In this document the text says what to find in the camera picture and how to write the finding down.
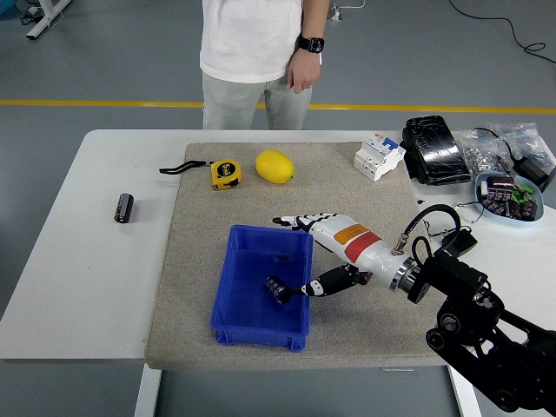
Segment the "robot right hand white shell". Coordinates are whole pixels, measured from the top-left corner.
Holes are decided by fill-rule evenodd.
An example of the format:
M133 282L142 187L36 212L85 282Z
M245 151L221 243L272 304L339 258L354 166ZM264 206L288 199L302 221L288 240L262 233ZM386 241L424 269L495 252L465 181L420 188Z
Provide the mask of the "robot right hand white shell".
M298 288L287 288L280 279L268 278L265 284L280 302L288 301L291 295L333 295L357 284L364 285L370 278L392 291L401 287L407 272L406 256L394 255L378 235L351 217L340 214L281 216L275 217L273 222L312 235L314 242L345 262Z

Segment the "person's left hand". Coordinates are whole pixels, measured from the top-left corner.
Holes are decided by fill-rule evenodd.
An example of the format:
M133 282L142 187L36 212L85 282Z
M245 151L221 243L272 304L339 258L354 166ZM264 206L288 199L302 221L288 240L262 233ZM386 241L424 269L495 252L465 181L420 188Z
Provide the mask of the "person's left hand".
M288 88L300 94L318 83L320 73L321 55L298 49L288 64Z

